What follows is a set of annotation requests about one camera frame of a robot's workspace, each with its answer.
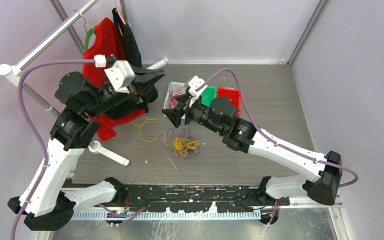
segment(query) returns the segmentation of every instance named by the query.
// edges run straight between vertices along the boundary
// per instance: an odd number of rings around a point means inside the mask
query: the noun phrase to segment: black cloth
[[[142,68],[142,57],[139,52],[138,45],[136,44],[135,36],[133,35],[132,29],[128,24],[123,24],[117,10],[112,9],[112,19],[117,29],[118,36],[124,46],[126,60],[133,66]]]

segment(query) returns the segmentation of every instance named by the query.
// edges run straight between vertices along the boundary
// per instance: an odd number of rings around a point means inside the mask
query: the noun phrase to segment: metal rod
[[[60,0],[49,0],[49,1],[52,4],[53,9],[55,9],[55,12],[58,14],[59,19],[61,19],[62,22],[69,18]],[[77,31],[73,26],[70,26],[67,29],[67,31],[68,31],[68,34],[70,34],[70,37],[73,40],[75,46],[77,47],[79,52],[83,55],[83,53],[85,52],[85,47],[83,45],[82,40],[79,37],[79,34],[77,34]]]
[[[23,91],[32,97],[42,108],[50,112],[54,117],[58,117],[60,112],[56,110],[49,102],[47,102],[42,96],[39,95],[35,90],[33,90],[26,83],[22,87]]]
[[[77,19],[79,19],[80,13],[86,13],[94,4],[99,0],[90,0],[82,8],[75,12],[71,17],[63,21],[51,34],[49,34],[41,43],[39,43],[33,50],[31,50],[25,57],[23,57],[16,67],[23,70],[29,65],[35,58],[39,56],[51,43],[53,43],[61,34],[63,34]]]
[[[130,26],[130,18],[127,13],[126,1],[120,0],[120,5],[121,5],[121,12],[123,13],[124,21],[126,22],[127,25]]]
[[[296,44],[295,49],[293,50],[292,55],[289,58],[289,61],[287,62],[288,65],[292,66],[294,64],[295,60],[298,57],[298,54],[301,52],[301,49],[306,43],[307,38],[309,37],[310,33],[313,31],[314,27],[316,26],[317,21],[319,20],[320,16],[323,13],[323,10],[328,5],[329,1],[330,0],[319,0],[310,20],[308,21],[307,26],[304,29],[304,32],[299,38],[299,41]]]

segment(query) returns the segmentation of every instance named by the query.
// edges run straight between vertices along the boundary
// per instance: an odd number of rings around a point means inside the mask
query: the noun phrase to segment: purple string
[[[44,62],[42,64],[32,66],[27,68],[20,77],[20,80],[18,82],[18,88],[17,88],[17,96],[18,96],[18,105],[21,109],[22,115],[24,116],[25,121],[27,122],[28,126],[30,127],[31,131],[34,133],[34,136],[36,137],[37,141],[40,144],[40,147],[42,148],[43,152],[43,167],[39,173],[39,176],[37,177],[36,181],[34,182],[33,186],[31,187],[31,191],[28,193],[25,202],[22,204],[21,209],[18,211],[14,223],[12,224],[11,228],[11,240],[16,239],[16,230],[17,225],[20,221],[21,215],[24,212],[24,210],[27,208],[28,202],[32,198],[33,194],[35,193],[36,189],[38,188],[38,185],[40,184],[42,178],[45,175],[45,172],[47,170],[47,166],[49,163],[49,156],[47,147],[45,144],[45,141],[42,139],[41,135],[39,134],[38,130],[36,129],[35,125],[33,124],[32,120],[29,117],[29,114],[27,113],[26,106],[24,104],[23,99],[23,86],[24,82],[26,81],[26,77],[34,70],[49,66],[49,65],[57,65],[57,64],[93,64],[95,63],[94,59],[69,59],[69,60],[55,60],[55,61],[48,61]]]
[[[222,68],[218,71],[216,71],[212,76],[210,76],[201,86],[199,86],[196,91],[199,91],[201,90],[205,85],[207,85],[209,82],[211,82],[217,75],[219,75],[220,73],[222,72],[229,72],[233,75],[233,78],[234,80],[236,81],[236,85],[237,85],[237,88],[239,89],[239,92],[242,96],[242,102],[243,102],[243,106],[245,108],[245,111],[246,111],[246,114],[248,115],[249,117],[249,120],[251,121],[252,125],[255,127],[255,129],[265,138],[267,139],[267,141],[269,142],[272,142],[274,145],[277,145],[293,154],[296,154],[300,157],[303,157],[303,158],[306,158],[308,160],[311,160],[311,161],[314,161],[314,162],[318,162],[318,163],[321,163],[321,164],[324,164],[324,165],[327,165],[327,166],[331,166],[331,167],[334,167],[334,168],[337,168],[337,169],[341,169],[343,171],[346,171],[352,175],[354,175],[354,179],[349,181],[349,182],[346,182],[346,183],[342,183],[339,185],[339,187],[345,187],[345,186],[349,186],[351,184],[354,184],[355,182],[357,182],[359,180],[359,175],[353,171],[352,169],[346,167],[346,166],[342,166],[342,165],[339,165],[339,164],[335,164],[335,163],[331,163],[331,162],[328,162],[328,161],[323,161],[323,160],[318,160],[315,159],[314,157],[312,156],[308,156],[306,154],[303,154],[301,152],[298,152],[290,147],[287,147],[285,145],[282,145],[282,144],[278,144],[274,139],[272,139],[271,137],[269,137],[267,134],[265,134],[261,128],[257,125],[257,122],[254,120],[253,116],[251,115],[251,111],[250,109],[248,108],[248,104],[247,104],[247,101],[245,100],[245,95],[244,95],[244,91],[242,90],[242,86],[241,86],[241,83],[239,82],[238,80],[238,77],[236,76],[235,72],[231,69],[231,68]]]

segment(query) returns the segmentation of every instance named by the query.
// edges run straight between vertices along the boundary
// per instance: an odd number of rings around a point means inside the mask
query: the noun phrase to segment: rubber band
[[[164,103],[166,109],[174,109],[178,102],[176,101],[176,97],[185,94],[185,86],[182,86],[179,89],[171,89],[172,82],[170,82],[170,85],[168,86],[169,93],[168,93],[168,99]]]
[[[188,160],[194,155],[198,155],[201,152],[200,141],[196,140],[189,133],[191,130],[189,128],[183,128],[179,135],[176,135],[175,129],[170,128],[167,130],[167,136],[171,137],[173,147],[171,148],[172,152],[175,155],[181,156],[183,159]]]
[[[163,141],[164,141],[164,145],[165,145],[166,148],[168,148],[167,145],[166,145],[166,137],[167,137],[167,134],[166,134],[165,131],[160,131],[159,133],[157,133],[156,136],[155,136],[155,138],[154,138],[153,140],[146,140],[145,138],[142,137],[142,127],[143,127],[143,126],[145,126],[146,124],[156,124],[156,123],[158,123],[159,121],[160,121],[160,120],[158,120],[158,119],[156,119],[156,118],[147,118],[147,119],[145,119],[145,121],[143,121],[142,124],[140,124],[140,125],[136,125],[136,124],[135,124],[135,121],[131,122],[131,124],[132,124],[133,126],[139,128],[139,138],[142,139],[142,141],[147,142],[147,143],[153,143],[153,142],[155,142],[160,134],[164,134],[164,139],[163,139]]]

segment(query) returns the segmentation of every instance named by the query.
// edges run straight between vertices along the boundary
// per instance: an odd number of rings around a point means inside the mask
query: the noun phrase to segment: red cloth
[[[118,60],[126,59],[123,44],[117,35],[116,26],[106,17],[95,26],[95,43],[84,52],[83,58],[93,59],[95,55],[105,55],[108,58],[111,54],[114,54]],[[102,85],[102,79],[105,76],[104,69],[104,67],[95,67],[93,64],[84,64],[82,73],[98,88]],[[105,113],[99,117],[92,117],[92,119],[101,124],[97,134],[102,141],[106,141],[117,136],[113,126],[126,124],[144,113],[144,109],[135,109],[117,120],[109,118]]]

